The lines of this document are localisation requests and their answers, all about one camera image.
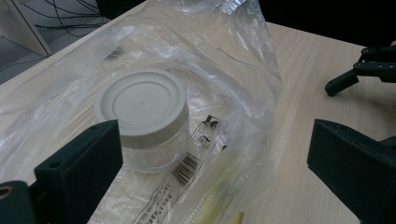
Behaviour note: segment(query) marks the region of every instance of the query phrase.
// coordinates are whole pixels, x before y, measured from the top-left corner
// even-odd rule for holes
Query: barcode label
[[[133,224],[163,223],[173,205],[193,182],[205,159],[213,148],[218,134],[219,120],[207,116],[191,135],[193,148],[166,175],[160,186],[154,190],[143,210],[134,219]]]
[[[200,160],[192,156],[189,152],[181,159],[171,174],[176,178],[181,186],[186,186],[194,177]]]

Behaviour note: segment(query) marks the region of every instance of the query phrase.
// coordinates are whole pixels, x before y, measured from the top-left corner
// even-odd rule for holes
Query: black cable
[[[46,3],[52,5],[53,7],[57,8],[57,9],[60,9],[60,10],[62,10],[62,11],[68,12],[68,13],[70,13],[70,14],[80,15],[80,16],[98,16],[98,15],[99,15],[98,13],[96,13],[96,14],[84,14],[84,13],[77,13],[77,12],[68,11],[68,10],[66,10],[66,9],[64,9],[64,8],[57,7],[57,6],[53,5],[51,2],[49,2],[49,0],[44,0],[44,1],[45,1]]]
[[[93,5],[91,5],[91,4],[89,4],[89,3],[87,3],[86,1],[84,1],[84,0],[79,0],[79,1],[81,1],[81,2],[83,2],[83,3],[85,3],[85,4],[87,4],[88,6],[90,6],[90,7],[93,7],[93,8],[98,8],[98,7],[96,7],[96,6],[93,6]]]
[[[85,2],[82,2],[82,1],[80,1],[80,0],[77,0],[77,1],[78,1],[82,6],[84,6],[85,8],[87,8],[88,10],[90,10],[90,11],[96,13],[96,14],[99,14],[99,12],[97,12],[97,11],[93,10],[92,8],[90,8],[90,7],[86,6],[86,5],[84,5]]]
[[[72,33],[70,33],[70,32],[67,30],[66,27],[64,27],[64,24],[62,23],[62,20],[61,20],[61,18],[59,17],[58,8],[56,7],[55,0],[52,0],[52,1],[53,1],[53,7],[55,8],[56,16],[58,17],[59,22],[61,23],[62,27],[66,30],[66,32],[69,33],[70,35],[74,36],[74,37],[83,37],[83,36],[85,36],[85,35],[73,35]]]
[[[45,29],[53,29],[53,30],[62,30],[64,28],[73,28],[73,29],[86,29],[86,28],[97,28],[101,27],[103,24],[102,23],[96,23],[96,24],[78,24],[78,25],[66,25],[66,26],[42,26],[42,25],[37,25],[35,24],[35,27],[38,28],[45,28]]]
[[[52,18],[52,19],[57,19],[57,17],[45,15],[45,14],[43,14],[43,13],[41,13],[41,12],[39,12],[39,11],[37,11],[37,10],[35,10],[35,9],[33,9],[33,8],[29,7],[29,6],[27,6],[27,5],[24,5],[24,6],[28,7],[28,8],[31,9],[33,12],[35,12],[35,13],[37,13],[37,14],[43,16],[43,17]],[[76,18],[100,18],[100,16],[91,15],[91,16],[72,16],[72,17],[60,17],[60,18],[61,18],[61,19],[64,19],[64,20],[67,20],[67,19],[76,19]]]
[[[40,57],[40,58],[33,59],[33,60],[30,60],[30,61],[15,62],[15,63],[6,63],[5,65],[3,65],[3,66],[0,67],[0,72],[3,72],[3,70],[4,70],[6,67],[9,67],[9,66],[11,66],[11,65],[16,65],[16,64],[21,64],[21,63],[32,63],[32,62],[36,62],[36,61],[39,61],[39,60],[44,60],[45,58],[48,58],[48,57],[49,57],[49,55],[46,56],[46,57]]]

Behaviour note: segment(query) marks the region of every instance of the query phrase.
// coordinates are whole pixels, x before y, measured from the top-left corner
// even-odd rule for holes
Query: clear plastic bag
[[[148,1],[3,91],[0,181],[32,184],[40,162],[96,123],[99,90],[134,70],[155,68],[182,80],[191,133],[210,141],[193,134],[188,154],[167,172],[143,174],[124,165],[90,223],[149,223],[150,217],[155,223],[224,223],[265,202],[275,174],[269,135],[281,84],[259,3],[242,3]],[[205,125],[207,118],[218,125]],[[176,168],[185,160],[197,165],[191,178],[180,180]]]

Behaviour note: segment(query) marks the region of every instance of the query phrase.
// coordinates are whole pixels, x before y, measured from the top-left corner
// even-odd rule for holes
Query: white plastic container
[[[124,164],[156,173],[187,150],[189,109],[183,84],[158,69],[135,71],[105,87],[94,105],[99,122],[117,119]]]

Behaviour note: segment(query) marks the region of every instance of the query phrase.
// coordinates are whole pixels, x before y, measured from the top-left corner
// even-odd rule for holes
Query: wooden table
[[[265,224],[359,223],[307,168],[314,119],[345,124],[378,141],[391,137],[396,134],[396,85],[373,77],[361,78],[360,83],[329,97],[324,90],[326,83],[352,68],[362,46],[272,23],[268,23],[268,29],[283,83],[273,132],[274,152],[280,159],[267,203],[246,211],[244,218],[255,217]],[[90,36],[11,79],[0,91],[12,90]]]

